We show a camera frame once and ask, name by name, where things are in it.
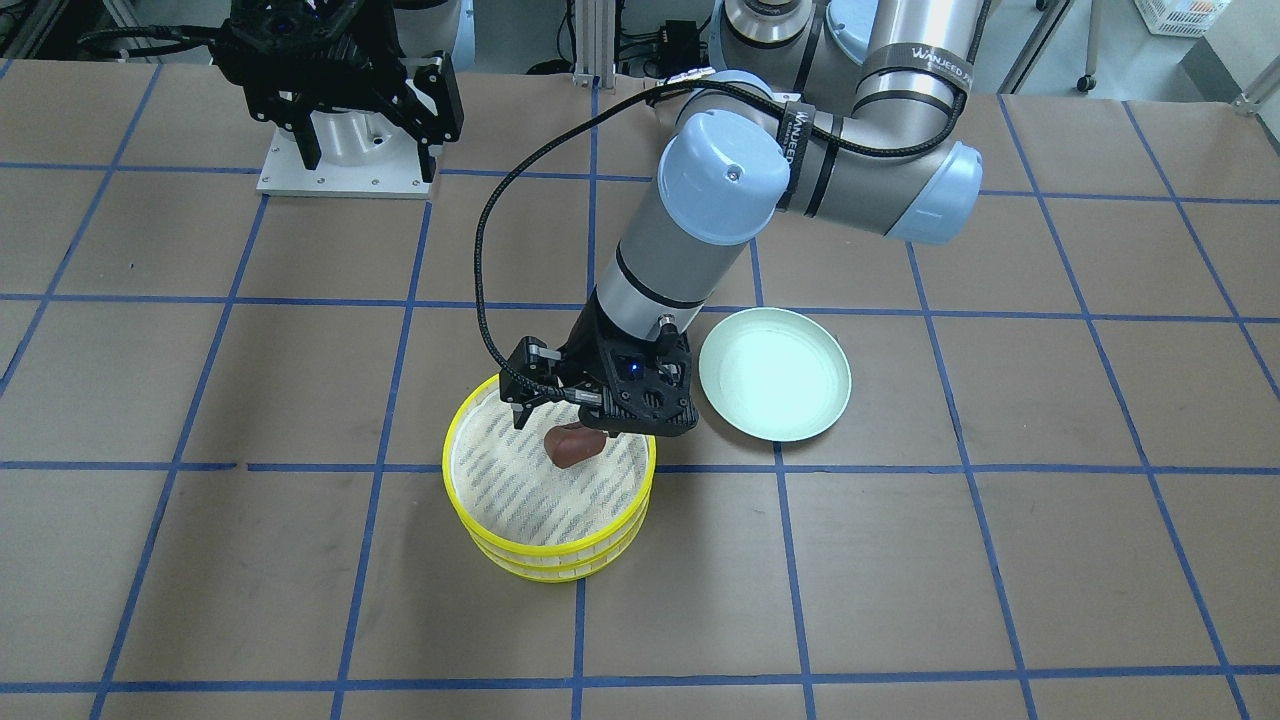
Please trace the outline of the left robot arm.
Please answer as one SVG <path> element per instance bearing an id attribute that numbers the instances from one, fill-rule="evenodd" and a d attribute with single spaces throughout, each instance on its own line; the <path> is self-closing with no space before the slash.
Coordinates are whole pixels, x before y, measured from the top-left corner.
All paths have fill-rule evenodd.
<path id="1" fill-rule="evenodd" d="M 698 424 L 687 329 L 748 242 L 778 211 L 908 242 L 945 243 L 982 186 L 980 152 L 954 137 L 973 85 L 987 1 L 882 1 L 851 106 L 781 102 L 748 70 L 676 76 L 621 109 L 677 99 L 655 174 L 570 337 L 502 354 L 498 395 L 516 429 L 547 404 L 617 436 L 676 437 Z"/>

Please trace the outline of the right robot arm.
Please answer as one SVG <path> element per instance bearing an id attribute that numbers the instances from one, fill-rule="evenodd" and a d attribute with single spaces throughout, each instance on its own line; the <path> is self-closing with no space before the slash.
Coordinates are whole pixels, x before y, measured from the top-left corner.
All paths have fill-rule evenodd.
<path id="1" fill-rule="evenodd" d="M 259 192 L 294 197 L 428 197 L 474 54 L 468 1 L 236 1 L 212 45 L 275 128 Z"/>

